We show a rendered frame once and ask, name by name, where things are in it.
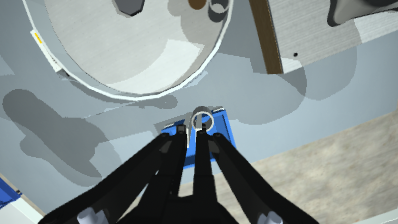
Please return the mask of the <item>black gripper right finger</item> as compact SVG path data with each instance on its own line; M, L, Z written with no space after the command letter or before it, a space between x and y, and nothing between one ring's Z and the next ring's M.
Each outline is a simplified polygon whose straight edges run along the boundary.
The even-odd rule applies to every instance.
M319 224L276 192L222 133L207 134L202 113L195 130L191 224L222 224L210 152L251 224Z

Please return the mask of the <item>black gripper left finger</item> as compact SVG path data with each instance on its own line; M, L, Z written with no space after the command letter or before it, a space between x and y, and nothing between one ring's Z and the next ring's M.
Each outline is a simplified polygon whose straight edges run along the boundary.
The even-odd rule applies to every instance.
M187 113L184 124L176 126L175 135L159 134L96 186L54 209L37 224L115 224L147 184L125 224L161 224L169 194L179 194L191 121L192 113Z

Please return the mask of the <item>bronze bushing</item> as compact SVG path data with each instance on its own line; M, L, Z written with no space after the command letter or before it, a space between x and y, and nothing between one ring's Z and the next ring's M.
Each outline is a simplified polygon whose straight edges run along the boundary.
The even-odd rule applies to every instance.
M205 6L206 1L207 0L188 0L189 5L195 10L202 9Z

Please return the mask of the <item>blue open crate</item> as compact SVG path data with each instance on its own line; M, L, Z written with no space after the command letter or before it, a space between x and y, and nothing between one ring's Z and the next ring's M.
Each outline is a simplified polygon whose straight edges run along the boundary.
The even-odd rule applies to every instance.
M232 145L236 148L234 138L232 135L231 127L229 124L229 120L227 117L226 111L221 108L217 107L211 110L212 116L214 118L214 125L211 128L211 130L207 131L207 134L212 135L213 133L222 133L231 143ZM202 123L208 121L210 116L208 114L202 113ZM185 119L177 121L177 122L171 122L165 125L165 129L162 129L161 132L164 133L169 133L170 135L175 135L176 134L176 126L179 124L183 124ZM226 123L225 123L226 121ZM227 129L228 128L228 129ZM229 136L230 134L230 136ZM189 148L187 148L187 153L186 153L186 158L185 158L185 163L184 163L184 168L191 168L195 166L195 149L196 149L196 130L192 127L191 130L191 137L190 137L190 143L189 143ZM215 161L212 152L210 152L210 159L211 162Z

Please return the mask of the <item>dark grey cylinder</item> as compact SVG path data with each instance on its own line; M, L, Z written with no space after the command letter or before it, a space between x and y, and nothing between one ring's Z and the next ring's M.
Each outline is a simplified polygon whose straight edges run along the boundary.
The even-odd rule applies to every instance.
M226 13L229 9L231 0L209 0L209 6L208 6L208 16L211 21L213 22L221 22L224 17L226 16ZM223 6L224 10L223 11L217 11L215 10L212 5L214 4L220 4ZM226 9L225 9L226 8Z
M196 129L196 119L195 119L195 117L196 117L196 115L201 114L201 113L208 114L210 116L208 121L203 122L206 125L206 132L207 132L207 131L211 130L211 128L213 127L214 118L212 116L212 113L211 113L210 109L205 107L205 106L199 106L199 107L195 108L195 110L193 111L192 121L191 121L192 127L194 129Z

